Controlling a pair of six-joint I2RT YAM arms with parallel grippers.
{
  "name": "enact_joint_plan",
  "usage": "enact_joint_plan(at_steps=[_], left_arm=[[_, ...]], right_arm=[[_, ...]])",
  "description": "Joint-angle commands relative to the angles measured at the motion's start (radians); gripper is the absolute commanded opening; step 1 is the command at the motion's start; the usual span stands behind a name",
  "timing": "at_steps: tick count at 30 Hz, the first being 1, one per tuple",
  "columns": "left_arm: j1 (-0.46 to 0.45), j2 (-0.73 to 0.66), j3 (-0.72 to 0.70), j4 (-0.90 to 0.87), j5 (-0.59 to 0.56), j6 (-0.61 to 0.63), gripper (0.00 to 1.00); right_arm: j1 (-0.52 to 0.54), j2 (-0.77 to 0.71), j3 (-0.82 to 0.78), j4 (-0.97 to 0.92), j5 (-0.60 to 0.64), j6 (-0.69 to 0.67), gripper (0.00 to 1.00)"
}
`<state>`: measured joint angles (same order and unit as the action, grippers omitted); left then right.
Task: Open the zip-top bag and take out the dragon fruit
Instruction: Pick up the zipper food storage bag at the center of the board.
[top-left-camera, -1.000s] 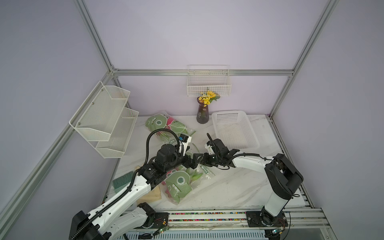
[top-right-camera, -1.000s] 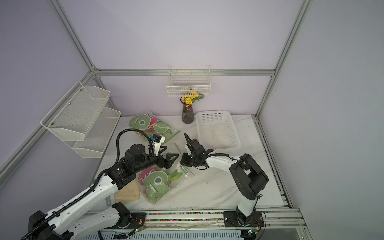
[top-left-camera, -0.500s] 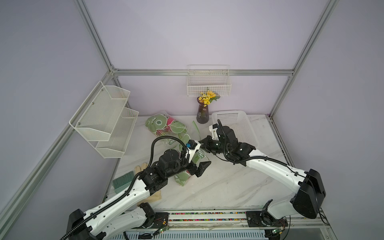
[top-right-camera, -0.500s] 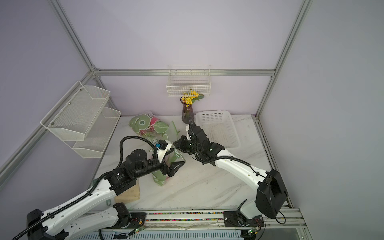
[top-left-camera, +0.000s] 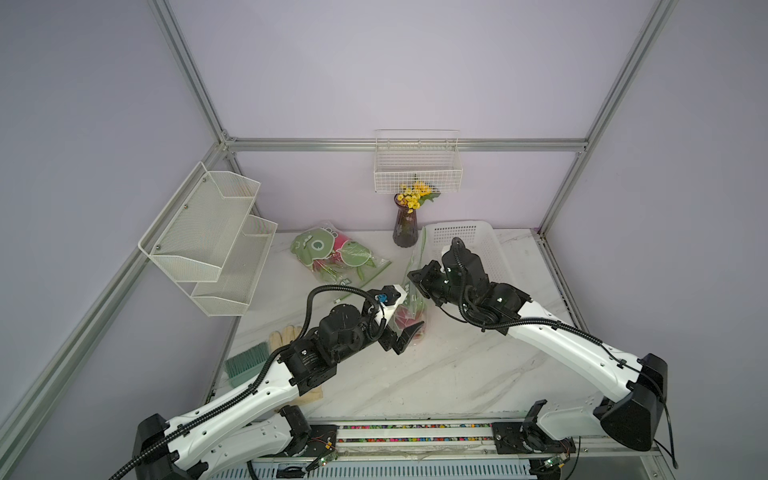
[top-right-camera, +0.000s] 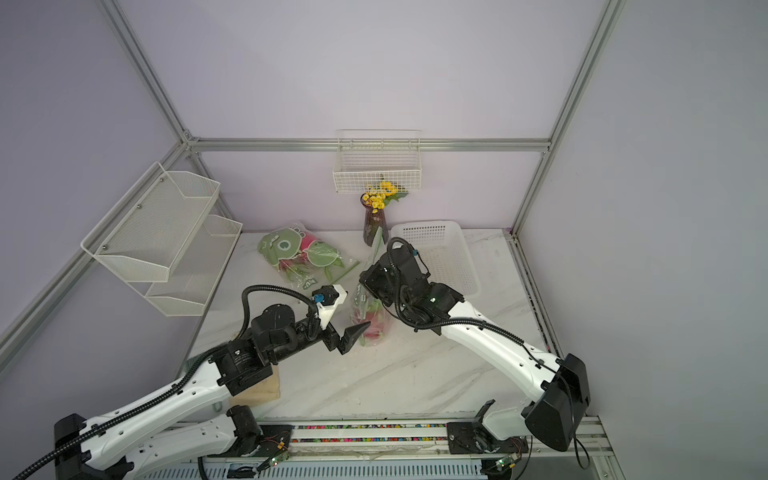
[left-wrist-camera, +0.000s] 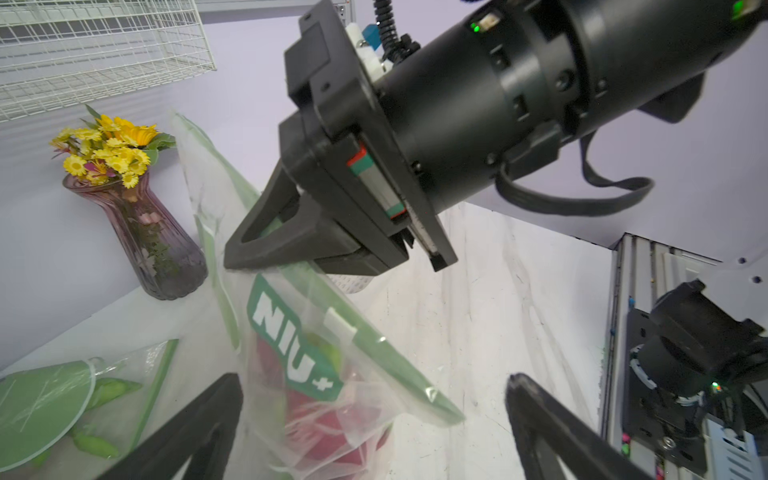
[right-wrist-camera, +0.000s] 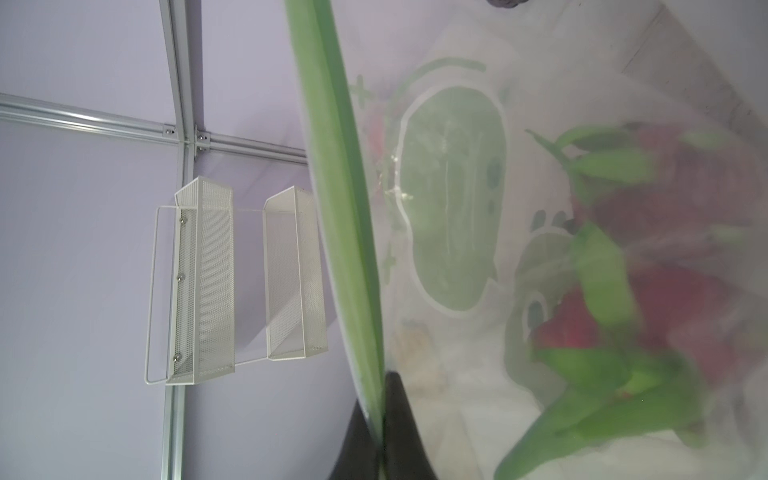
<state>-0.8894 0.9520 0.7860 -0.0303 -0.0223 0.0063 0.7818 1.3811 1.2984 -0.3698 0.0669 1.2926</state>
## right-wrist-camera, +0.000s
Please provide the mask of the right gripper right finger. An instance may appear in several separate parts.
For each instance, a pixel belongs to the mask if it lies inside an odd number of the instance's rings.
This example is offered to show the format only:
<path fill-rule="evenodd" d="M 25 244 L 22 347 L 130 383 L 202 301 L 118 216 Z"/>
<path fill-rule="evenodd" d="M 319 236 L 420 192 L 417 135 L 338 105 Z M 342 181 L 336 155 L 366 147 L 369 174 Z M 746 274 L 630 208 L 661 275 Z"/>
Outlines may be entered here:
<path fill-rule="evenodd" d="M 437 480 L 399 373 L 385 375 L 383 462 L 388 479 Z"/>

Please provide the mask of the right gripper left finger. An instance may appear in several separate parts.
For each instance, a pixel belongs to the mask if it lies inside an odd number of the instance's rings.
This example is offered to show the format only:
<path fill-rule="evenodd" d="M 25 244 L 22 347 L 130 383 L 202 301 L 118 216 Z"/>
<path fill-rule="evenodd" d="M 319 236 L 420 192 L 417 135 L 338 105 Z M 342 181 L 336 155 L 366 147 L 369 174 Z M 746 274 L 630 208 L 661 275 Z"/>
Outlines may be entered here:
<path fill-rule="evenodd" d="M 362 408 L 356 402 L 328 480 L 375 480 L 379 476 L 378 471 L 377 446 Z"/>

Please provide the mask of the pink dragon fruit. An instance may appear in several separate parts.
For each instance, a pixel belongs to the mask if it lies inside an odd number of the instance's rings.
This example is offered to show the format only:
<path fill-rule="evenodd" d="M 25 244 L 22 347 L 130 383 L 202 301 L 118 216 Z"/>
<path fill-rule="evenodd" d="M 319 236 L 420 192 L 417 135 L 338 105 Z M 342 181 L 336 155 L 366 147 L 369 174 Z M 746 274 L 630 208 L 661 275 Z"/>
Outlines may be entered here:
<path fill-rule="evenodd" d="M 505 367 L 540 405 L 494 469 L 750 479 L 767 462 L 767 171 L 674 123 L 534 135 L 571 210 L 537 216 L 514 273 Z"/>

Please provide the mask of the green-print zip-top bag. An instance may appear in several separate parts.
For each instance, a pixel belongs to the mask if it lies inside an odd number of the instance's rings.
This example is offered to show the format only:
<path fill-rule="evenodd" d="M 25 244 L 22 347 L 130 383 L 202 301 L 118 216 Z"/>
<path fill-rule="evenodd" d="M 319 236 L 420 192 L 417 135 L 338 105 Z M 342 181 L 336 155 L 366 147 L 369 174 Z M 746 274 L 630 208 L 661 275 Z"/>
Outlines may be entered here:
<path fill-rule="evenodd" d="M 518 1 L 289 1 L 335 479 L 763 479 L 767 145 Z"/>

